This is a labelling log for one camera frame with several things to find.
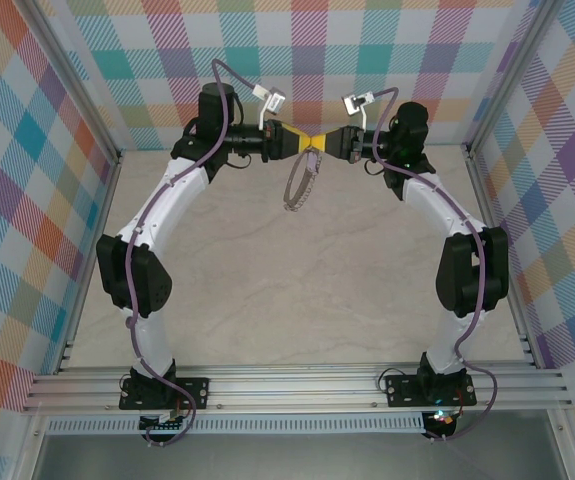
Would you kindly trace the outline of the metal plate with key rings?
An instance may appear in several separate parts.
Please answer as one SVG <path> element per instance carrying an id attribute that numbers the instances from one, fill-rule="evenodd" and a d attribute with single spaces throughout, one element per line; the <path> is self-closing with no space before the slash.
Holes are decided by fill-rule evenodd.
<path id="1" fill-rule="evenodd" d="M 320 171 L 321 154 L 317 149 L 304 150 L 294 162 L 283 194 L 283 206 L 289 212 L 297 212 L 307 201 Z M 292 191 L 296 173 L 304 165 L 303 175 L 295 191 Z"/>

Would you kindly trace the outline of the small black controller board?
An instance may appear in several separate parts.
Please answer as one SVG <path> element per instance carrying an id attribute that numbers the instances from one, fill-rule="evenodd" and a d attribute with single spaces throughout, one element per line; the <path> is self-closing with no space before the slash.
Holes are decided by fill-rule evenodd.
<path id="1" fill-rule="evenodd" d="M 142 434 L 175 435 L 185 427 L 185 414 L 164 413 L 160 415 L 141 416 L 138 421 L 138 430 Z"/>
<path id="2" fill-rule="evenodd" d="M 457 427 L 457 420 L 460 417 L 458 411 L 428 412 L 423 414 L 424 433 L 423 436 L 430 439 L 442 439 L 452 436 Z"/>

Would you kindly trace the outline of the grey metal sheet panel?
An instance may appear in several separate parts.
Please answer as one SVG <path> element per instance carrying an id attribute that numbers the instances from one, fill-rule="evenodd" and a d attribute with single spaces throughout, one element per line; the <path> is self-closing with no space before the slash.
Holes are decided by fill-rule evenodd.
<path id="1" fill-rule="evenodd" d="M 32 480 L 568 480 L 549 447 L 408 435 L 50 436 Z"/>

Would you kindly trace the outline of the aluminium frame post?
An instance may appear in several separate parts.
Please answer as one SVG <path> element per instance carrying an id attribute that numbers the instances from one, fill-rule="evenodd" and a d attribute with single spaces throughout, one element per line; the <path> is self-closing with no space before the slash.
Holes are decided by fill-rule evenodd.
<path id="1" fill-rule="evenodd" d="M 464 131 L 458 134 L 461 146 L 468 151 L 476 149 L 493 125 L 501 97 L 509 89 L 514 70 L 522 63 L 522 51 L 532 43 L 530 36 L 539 28 L 543 4 L 544 0 L 515 0 L 508 18 L 503 21 L 499 39 L 474 90 L 473 106 L 466 116 Z"/>
<path id="2" fill-rule="evenodd" d="M 88 94 L 81 77 L 78 75 L 67 51 L 62 47 L 58 36 L 53 31 L 48 17 L 41 10 L 37 0 L 18 0 L 27 10 L 28 15 L 36 23 L 36 28 L 42 35 L 42 42 L 48 56 L 55 65 L 55 70 L 63 80 L 69 93 L 73 95 L 74 102 L 81 108 L 82 116 L 87 121 L 90 130 L 107 151 L 115 163 L 121 159 L 121 149 L 116 145 L 109 129 Z"/>

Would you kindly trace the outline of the aluminium side floor rail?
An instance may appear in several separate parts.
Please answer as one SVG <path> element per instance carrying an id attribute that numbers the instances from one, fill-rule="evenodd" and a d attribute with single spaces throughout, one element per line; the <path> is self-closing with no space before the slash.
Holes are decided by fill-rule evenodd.
<path id="1" fill-rule="evenodd" d="M 82 270 L 81 282 L 79 285 L 79 289 L 76 294 L 75 301 L 73 303 L 72 310 L 70 312 L 70 316 L 64 325 L 63 335 L 62 338 L 59 340 L 58 343 L 58 350 L 55 360 L 53 362 L 51 368 L 51 374 L 55 375 L 58 374 L 61 370 L 61 364 L 64 360 L 68 359 L 68 355 L 66 351 L 71 348 L 74 344 L 74 340 L 76 337 L 76 333 L 80 324 L 80 320 L 82 317 L 82 312 L 84 308 L 84 303 L 86 300 L 86 296 L 89 290 L 89 286 L 91 284 L 91 279 L 93 276 L 93 271 L 96 264 L 96 242 L 99 240 L 100 236 L 104 232 L 104 228 L 106 226 L 108 214 L 111 208 L 111 203 L 116 191 L 117 183 L 119 180 L 121 168 L 122 168 L 122 159 L 124 157 L 123 150 L 115 150 L 115 158 L 112 164 L 112 167 L 109 171 L 110 175 L 108 178 L 108 184 L 106 188 L 105 195 L 103 197 L 103 201 L 101 203 L 101 208 L 98 213 L 96 226 L 93 230 L 93 236 L 91 237 L 91 244 L 90 244 L 90 251 L 84 263 L 84 268 Z"/>
<path id="2" fill-rule="evenodd" d="M 500 221 L 496 219 L 493 212 L 492 202 L 484 183 L 483 174 L 478 166 L 476 154 L 468 149 L 467 144 L 462 144 L 461 150 L 472 183 L 473 191 L 481 211 L 481 216 L 486 224 L 499 226 Z M 530 364 L 535 368 L 542 369 L 542 357 L 540 355 L 538 345 L 532 340 L 532 331 L 526 319 L 524 304 L 517 291 L 515 279 L 512 276 L 513 271 L 511 263 L 508 263 L 508 268 L 509 280 L 507 301 L 509 303 L 519 338 L 523 344 L 523 350 L 526 352 L 526 356 L 531 359 Z"/>

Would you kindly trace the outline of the wide aluminium base rail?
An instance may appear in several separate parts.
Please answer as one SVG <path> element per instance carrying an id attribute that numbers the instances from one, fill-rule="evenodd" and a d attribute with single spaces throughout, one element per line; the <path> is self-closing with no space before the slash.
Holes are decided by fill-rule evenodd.
<path id="1" fill-rule="evenodd" d="M 490 375 L 472 372 L 465 394 L 472 411 L 568 409 L 574 401 L 563 374 L 525 362 L 489 365 Z M 194 366 L 180 377 L 205 378 L 201 390 L 208 413 L 383 412 L 399 397 L 403 373 L 411 364 Z M 34 379 L 24 412 L 35 414 L 116 413 L 123 367 L 65 368 Z"/>

